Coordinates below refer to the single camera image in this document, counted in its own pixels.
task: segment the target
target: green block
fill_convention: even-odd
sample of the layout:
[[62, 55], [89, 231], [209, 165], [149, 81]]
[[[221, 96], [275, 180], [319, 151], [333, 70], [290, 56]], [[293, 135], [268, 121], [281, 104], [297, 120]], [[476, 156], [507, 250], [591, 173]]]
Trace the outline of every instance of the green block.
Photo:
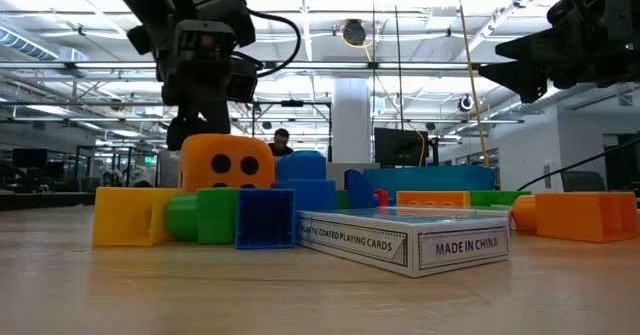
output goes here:
[[349, 193], [347, 190], [336, 190], [336, 208], [338, 210], [349, 208]]
[[236, 231], [238, 190], [198, 190], [198, 244], [232, 244]]
[[531, 195], [530, 191], [470, 191], [471, 207], [492, 205], [511, 206], [521, 195]]
[[165, 230], [175, 241], [196, 241], [198, 202], [196, 194], [177, 194], [165, 210]]

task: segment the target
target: blue block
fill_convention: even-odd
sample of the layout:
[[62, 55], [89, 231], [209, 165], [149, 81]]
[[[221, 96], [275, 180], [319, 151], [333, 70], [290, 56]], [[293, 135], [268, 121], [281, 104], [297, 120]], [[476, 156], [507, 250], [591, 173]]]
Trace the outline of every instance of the blue block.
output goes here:
[[333, 180], [289, 180], [296, 191], [296, 210], [337, 210], [336, 182]]
[[278, 181], [326, 180], [327, 159], [317, 151], [296, 151], [276, 164]]
[[389, 206], [398, 191], [493, 190], [496, 184], [495, 169], [482, 166], [366, 169], [363, 173], [374, 189], [389, 194]]
[[373, 205], [373, 186], [357, 170], [344, 172], [344, 189], [349, 194], [349, 209], [370, 209]]
[[236, 249], [293, 247], [294, 202], [290, 189], [239, 189]]

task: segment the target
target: man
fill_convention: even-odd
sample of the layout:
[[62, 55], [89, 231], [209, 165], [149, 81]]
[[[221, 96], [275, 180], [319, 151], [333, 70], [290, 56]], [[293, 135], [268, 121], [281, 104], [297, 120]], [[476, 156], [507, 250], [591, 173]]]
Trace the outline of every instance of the man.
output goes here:
[[276, 130], [273, 143], [269, 144], [273, 156], [284, 156], [293, 153], [293, 149], [287, 146], [289, 142], [289, 132], [285, 129]]

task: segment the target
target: column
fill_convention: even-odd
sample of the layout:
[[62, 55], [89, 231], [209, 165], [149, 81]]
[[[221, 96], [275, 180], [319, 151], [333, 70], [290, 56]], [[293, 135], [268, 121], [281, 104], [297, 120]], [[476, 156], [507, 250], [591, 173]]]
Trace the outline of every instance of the column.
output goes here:
[[371, 162], [371, 109], [366, 78], [336, 78], [333, 91], [333, 162]]

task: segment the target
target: wooden table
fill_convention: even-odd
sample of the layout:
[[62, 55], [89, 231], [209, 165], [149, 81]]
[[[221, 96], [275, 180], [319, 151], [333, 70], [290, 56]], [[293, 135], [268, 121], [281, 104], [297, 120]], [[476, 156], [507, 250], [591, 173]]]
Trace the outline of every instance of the wooden table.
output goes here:
[[640, 241], [519, 235], [409, 279], [312, 250], [92, 249], [91, 207], [0, 213], [0, 334], [638, 334]]

